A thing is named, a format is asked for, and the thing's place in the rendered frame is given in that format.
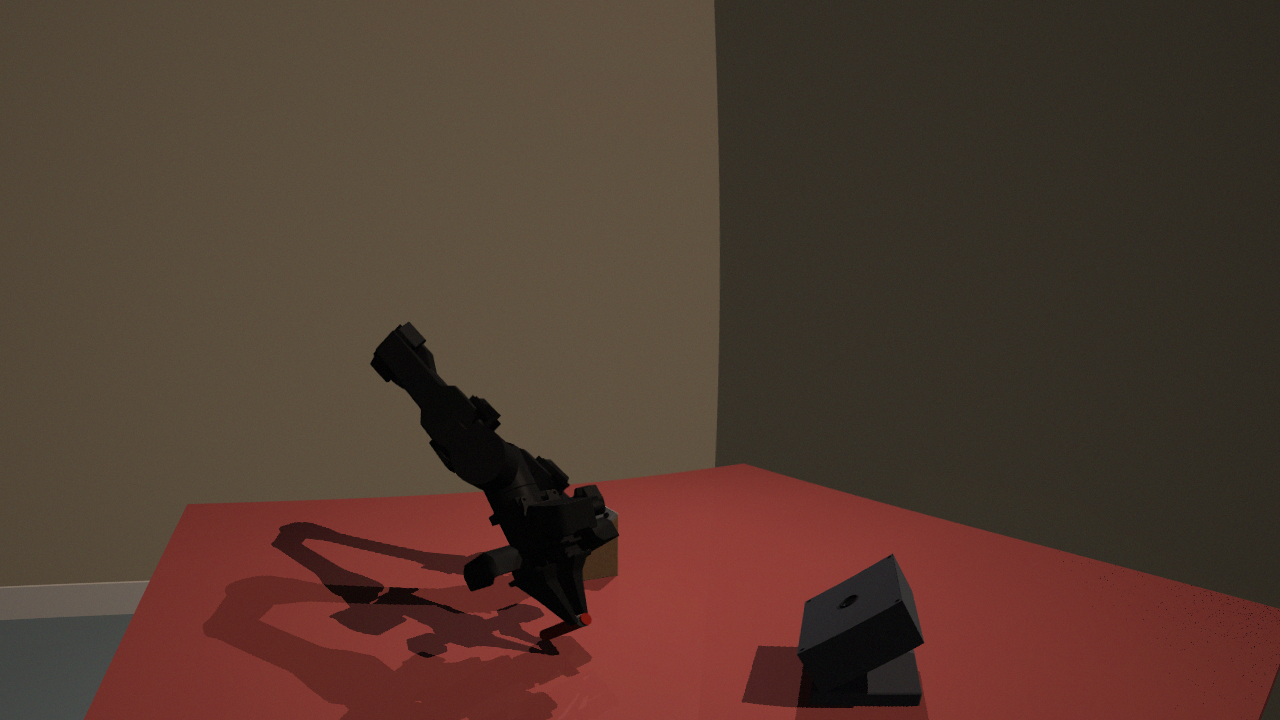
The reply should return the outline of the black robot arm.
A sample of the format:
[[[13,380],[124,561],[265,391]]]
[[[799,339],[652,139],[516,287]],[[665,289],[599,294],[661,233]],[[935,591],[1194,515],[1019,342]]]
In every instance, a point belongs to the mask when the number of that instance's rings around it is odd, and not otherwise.
[[[500,414],[485,398],[468,398],[456,386],[445,386],[426,341],[410,322],[399,324],[378,346],[370,365],[385,382],[407,389],[421,407],[420,424],[445,468],[483,489],[490,505],[521,486],[548,489],[541,502],[534,502],[531,495],[520,497],[529,543],[541,539],[540,534],[572,536],[596,527],[596,516],[605,512],[596,486],[575,488],[570,497],[564,492],[570,477],[550,459],[534,459],[527,450],[502,439],[495,432]]]

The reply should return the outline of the red peg with white band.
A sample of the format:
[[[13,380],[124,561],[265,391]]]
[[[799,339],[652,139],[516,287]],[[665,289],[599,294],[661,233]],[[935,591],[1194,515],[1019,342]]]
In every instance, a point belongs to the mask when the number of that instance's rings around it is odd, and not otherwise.
[[[570,632],[577,630],[579,628],[588,626],[593,621],[593,619],[590,618],[590,615],[588,612],[582,612],[582,614],[580,614],[576,618],[577,618],[579,623],[573,624],[573,626],[570,626],[570,624],[567,624],[567,623],[559,623],[559,624],[556,624],[554,626],[549,626],[545,630],[541,630],[540,632],[541,641],[550,641],[553,638],[557,638],[558,635],[563,635],[563,634],[567,634]]]

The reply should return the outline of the dark grey sloped panel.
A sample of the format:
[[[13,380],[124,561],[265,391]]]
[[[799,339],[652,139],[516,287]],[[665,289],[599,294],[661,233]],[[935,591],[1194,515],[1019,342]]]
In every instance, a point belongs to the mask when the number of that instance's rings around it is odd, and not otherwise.
[[[809,705],[919,706],[913,591],[893,553],[804,603],[797,657]]]

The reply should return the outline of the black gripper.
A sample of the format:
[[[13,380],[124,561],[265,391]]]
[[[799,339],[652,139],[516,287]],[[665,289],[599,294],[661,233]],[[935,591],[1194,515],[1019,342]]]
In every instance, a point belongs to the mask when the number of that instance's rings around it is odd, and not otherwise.
[[[520,497],[531,495],[534,502],[541,502],[547,491],[540,492],[536,484],[521,486],[492,501],[492,527],[500,524],[509,546],[485,551],[466,564],[465,582],[468,591],[479,591],[512,571],[511,588],[518,587],[573,626],[576,616],[588,612],[582,582],[586,557],[620,534],[613,521],[599,518],[591,529],[572,536],[540,534],[541,539],[529,543],[521,527]]]

